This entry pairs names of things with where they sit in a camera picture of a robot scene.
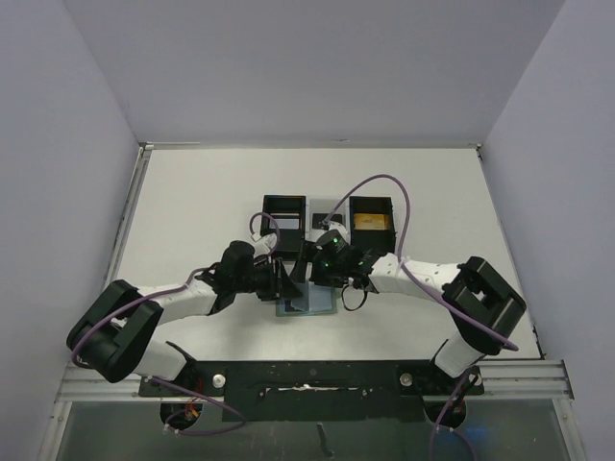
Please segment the silver credit card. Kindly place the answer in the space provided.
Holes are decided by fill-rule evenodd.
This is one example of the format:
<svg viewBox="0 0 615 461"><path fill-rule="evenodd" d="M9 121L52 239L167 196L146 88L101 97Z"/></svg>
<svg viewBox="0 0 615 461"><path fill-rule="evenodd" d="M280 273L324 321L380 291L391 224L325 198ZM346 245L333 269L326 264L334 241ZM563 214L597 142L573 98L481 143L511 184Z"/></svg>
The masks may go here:
<svg viewBox="0 0 615 461"><path fill-rule="evenodd" d="M284 312L292 314L303 314L309 311L309 285L308 283L297 284L301 295L285 301Z"/></svg>
<svg viewBox="0 0 615 461"><path fill-rule="evenodd" d="M269 221L269 228L274 230L298 230L301 227L301 220L298 217L274 217Z"/></svg>

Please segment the green card holder wallet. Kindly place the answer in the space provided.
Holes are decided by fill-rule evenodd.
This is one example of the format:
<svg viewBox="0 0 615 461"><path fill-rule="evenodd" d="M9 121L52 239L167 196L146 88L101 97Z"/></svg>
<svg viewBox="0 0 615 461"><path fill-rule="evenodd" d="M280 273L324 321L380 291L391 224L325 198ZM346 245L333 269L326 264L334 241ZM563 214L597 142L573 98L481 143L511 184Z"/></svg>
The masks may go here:
<svg viewBox="0 0 615 461"><path fill-rule="evenodd" d="M333 315L337 312L338 291L335 288L315 285L308 282L309 285L309 311L303 314L292 314L284 312L284 304L286 300L279 300L276 303L277 317L307 317L316 315Z"/></svg>

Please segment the black credit card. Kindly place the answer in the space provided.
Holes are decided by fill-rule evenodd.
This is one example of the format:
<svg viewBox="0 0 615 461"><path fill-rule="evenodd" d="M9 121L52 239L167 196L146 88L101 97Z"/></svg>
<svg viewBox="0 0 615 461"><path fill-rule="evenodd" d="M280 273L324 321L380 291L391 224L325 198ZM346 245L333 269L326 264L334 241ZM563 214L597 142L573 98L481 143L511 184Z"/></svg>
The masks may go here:
<svg viewBox="0 0 615 461"><path fill-rule="evenodd" d="M330 221L330 218L328 217L327 213L313 213L311 215L311 227L314 230L321 230L321 222L323 220Z"/></svg>

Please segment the gold credit card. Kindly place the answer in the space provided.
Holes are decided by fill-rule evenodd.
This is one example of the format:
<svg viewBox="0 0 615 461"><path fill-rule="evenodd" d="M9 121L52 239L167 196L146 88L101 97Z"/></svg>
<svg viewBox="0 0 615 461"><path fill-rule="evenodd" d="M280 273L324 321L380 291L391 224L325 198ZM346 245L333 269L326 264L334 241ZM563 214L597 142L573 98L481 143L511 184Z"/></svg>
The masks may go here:
<svg viewBox="0 0 615 461"><path fill-rule="evenodd" d="M356 231L389 231L389 216L381 213L356 213L354 226Z"/></svg>

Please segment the black white sorting tray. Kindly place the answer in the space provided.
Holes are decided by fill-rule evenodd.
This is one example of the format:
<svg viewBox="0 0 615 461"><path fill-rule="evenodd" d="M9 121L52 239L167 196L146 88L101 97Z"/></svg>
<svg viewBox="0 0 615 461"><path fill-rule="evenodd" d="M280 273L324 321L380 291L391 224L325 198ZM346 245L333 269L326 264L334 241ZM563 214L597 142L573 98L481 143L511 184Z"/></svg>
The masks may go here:
<svg viewBox="0 0 615 461"><path fill-rule="evenodd" d="M281 242L275 257L297 258L304 241L316 241L325 231L337 228L350 244L366 251L392 253L396 249L393 206L389 197L352 195L342 205L332 197L265 195L260 233L278 232Z"/></svg>

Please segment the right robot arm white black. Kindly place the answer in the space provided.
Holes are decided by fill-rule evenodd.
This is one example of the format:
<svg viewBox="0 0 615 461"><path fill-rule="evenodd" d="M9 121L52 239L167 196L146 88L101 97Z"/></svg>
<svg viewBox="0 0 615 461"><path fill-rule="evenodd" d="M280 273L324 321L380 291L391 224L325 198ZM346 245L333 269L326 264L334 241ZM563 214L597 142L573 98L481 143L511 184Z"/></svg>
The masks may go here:
<svg viewBox="0 0 615 461"><path fill-rule="evenodd" d="M519 293L484 258L462 263L428 263L379 249L363 250L337 230L305 241L290 278L302 283L365 293L421 294L451 314L456 332L432 358L440 371L461 376L486 356L516 352L510 335L527 311Z"/></svg>

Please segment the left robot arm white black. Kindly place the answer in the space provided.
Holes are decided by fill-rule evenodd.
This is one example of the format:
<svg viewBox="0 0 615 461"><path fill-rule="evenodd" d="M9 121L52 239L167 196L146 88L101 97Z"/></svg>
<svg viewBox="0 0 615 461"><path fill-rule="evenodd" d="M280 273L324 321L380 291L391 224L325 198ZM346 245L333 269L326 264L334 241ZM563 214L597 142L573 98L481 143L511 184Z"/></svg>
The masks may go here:
<svg viewBox="0 0 615 461"><path fill-rule="evenodd" d="M71 360L110 383L131 374L177 379L194 359L175 344L155 340L158 326L215 315L239 294L263 302L303 297L283 262L267 250L265 244L235 240L220 261L193 270L181 284L146 289L123 279L111 282L68 333Z"/></svg>

